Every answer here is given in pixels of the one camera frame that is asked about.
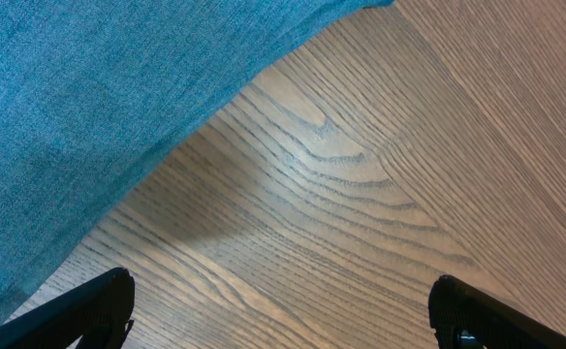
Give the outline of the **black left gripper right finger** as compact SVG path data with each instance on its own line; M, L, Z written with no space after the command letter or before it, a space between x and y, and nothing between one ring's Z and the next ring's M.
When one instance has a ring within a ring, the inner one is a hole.
M429 324L440 349L566 348L566 336L451 275L428 298Z

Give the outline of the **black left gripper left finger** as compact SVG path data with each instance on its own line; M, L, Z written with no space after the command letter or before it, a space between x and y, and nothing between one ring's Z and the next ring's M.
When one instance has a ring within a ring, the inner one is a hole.
M109 270L0 326L0 349L119 349L134 325L135 280Z

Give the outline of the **light blue denim jeans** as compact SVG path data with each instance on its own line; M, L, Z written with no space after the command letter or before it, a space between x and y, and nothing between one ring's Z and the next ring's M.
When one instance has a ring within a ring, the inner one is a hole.
M0 325L240 89L376 0L0 0Z

